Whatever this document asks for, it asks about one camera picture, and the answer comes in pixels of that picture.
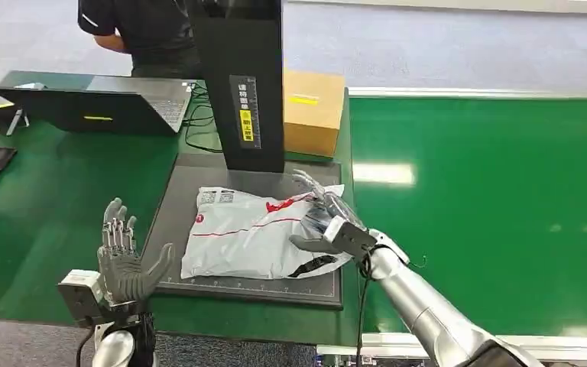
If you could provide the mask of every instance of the black monitor stand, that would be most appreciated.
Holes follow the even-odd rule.
[[[229,170],[282,172],[281,0],[186,0]]]

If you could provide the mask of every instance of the white plastic package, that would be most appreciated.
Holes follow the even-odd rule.
[[[342,195],[343,185],[326,190]],[[308,214],[315,207],[312,193],[280,201],[224,187],[201,187],[196,205],[198,213],[181,260],[182,279],[308,278],[334,271],[352,258],[346,253],[306,252],[289,241],[290,235],[311,239],[322,234],[314,210]]]

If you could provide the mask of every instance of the green table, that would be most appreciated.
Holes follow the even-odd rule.
[[[360,217],[488,331],[587,336],[587,98],[355,94]],[[414,180],[367,182],[373,164]],[[405,332],[370,291],[365,331]]]
[[[3,83],[29,81],[13,75]],[[488,331],[587,337],[587,99],[481,96],[351,96],[336,157],[348,199],[353,162],[360,217],[414,262],[426,256],[417,271]],[[20,150],[0,175],[0,318],[69,324],[55,284],[96,267],[104,205],[123,197],[143,237],[188,147],[183,137],[67,134],[41,122],[0,145]],[[373,164],[413,180],[368,177]],[[353,346],[357,288],[350,265],[342,312],[163,295],[153,305],[167,332]],[[365,331],[406,331],[376,284]]]
[[[41,82],[49,87],[86,88],[92,76],[9,73],[2,85]],[[195,117],[209,115],[199,109]],[[345,195],[352,201],[349,114],[335,161],[342,164]],[[214,124],[191,128],[191,141],[219,148]],[[70,269],[97,269],[102,211],[120,196],[139,217],[145,238],[178,152],[198,152],[180,137],[71,134],[33,121],[0,146],[18,153],[0,174],[0,319],[72,324],[56,284]],[[311,159],[291,154],[290,159]],[[246,303],[201,297],[155,295],[160,331],[238,339],[351,345],[356,341],[356,269],[343,278],[344,311],[286,304]]]

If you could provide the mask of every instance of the laptop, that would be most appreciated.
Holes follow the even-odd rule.
[[[190,94],[188,81],[123,76],[95,76],[86,90],[0,86],[1,97],[62,130],[133,135],[178,133]]]

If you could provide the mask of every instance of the cable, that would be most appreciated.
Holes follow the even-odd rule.
[[[361,367],[361,349],[363,348],[363,315],[365,314],[365,292],[368,289],[370,277],[365,279],[363,290],[361,291],[361,301],[358,306],[358,336],[356,340],[356,366]]]
[[[194,143],[189,142],[188,141],[188,138],[189,138],[188,132],[190,130],[190,126],[192,126],[192,125],[188,125],[186,127],[186,144],[188,146],[190,146],[192,148],[195,148],[195,149],[200,149],[201,151],[207,151],[209,153],[223,153],[224,152],[222,149],[215,149],[215,148],[203,147],[201,145],[196,145]]]
[[[82,349],[84,348],[86,342],[88,342],[89,339],[91,339],[93,334],[96,332],[96,324],[91,320],[90,317],[87,317],[87,321],[91,324],[91,327],[89,329],[89,333],[84,336],[84,338],[79,342],[79,345],[77,346],[77,352],[75,353],[75,367],[80,367],[80,365],[82,364]]]
[[[199,94],[195,94],[197,87],[199,87],[200,89],[203,89],[205,92],[201,92]],[[195,87],[193,88],[193,98],[203,98],[204,96],[206,98],[208,96],[207,89],[204,88],[204,87],[202,87],[202,86],[200,86],[199,84],[196,84],[195,83]],[[195,149],[199,149],[201,151],[207,151],[209,153],[223,153],[224,151],[222,149],[215,149],[215,148],[210,148],[210,147],[204,147],[202,145],[197,145],[197,144],[191,143],[188,140],[189,138],[191,138],[193,136],[196,136],[196,135],[204,135],[204,134],[210,134],[210,133],[212,133],[212,132],[195,132],[192,135],[190,134],[190,128],[191,127],[194,127],[194,128],[205,128],[206,126],[211,125],[215,121],[215,118],[214,118],[213,115],[206,116],[206,117],[198,117],[198,118],[195,118],[194,117],[195,112],[198,109],[202,108],[202,107],[203,108],[208,108],[208,109],[211,109],[212,108],[212,106],[210,104],[207,104],[207,103],[202,103],[200,105],[197,105],[197,106],[194,107],[194,109],[192,110],[192,112],[189,114],[189,117],[187,119],[184,119],[183,120],[183,125],[186,126],[186,132],[185,132],[186,145],[188,145],[188,146],[190,146],[192,148],[195,148]],[[197,122],[197,121],[204,121],[204,120],[207,120],[207,122],[206,123],[203,123],[203,124],[195,124],[194,123],[194,122]]]
[[[358,306],[358,327],[357,327],[357,340],[356,340],[356,367],[361,367],[361,349],[363,348],[363,318],[365,315],[365,295],[368,289],[368,284],[370,281],[374,280],[372,278],[372,262],[370,257],[372,256],[372,252],[379,248],[387,248],[386,245],[375,245],[370,248],[366,253],[365,257],[360,266],[358,267],[358,272],[361,274],[363,278],[365,278],[365,284],[363,284],[363,289],[361,291],[361,298],[359,301]]]

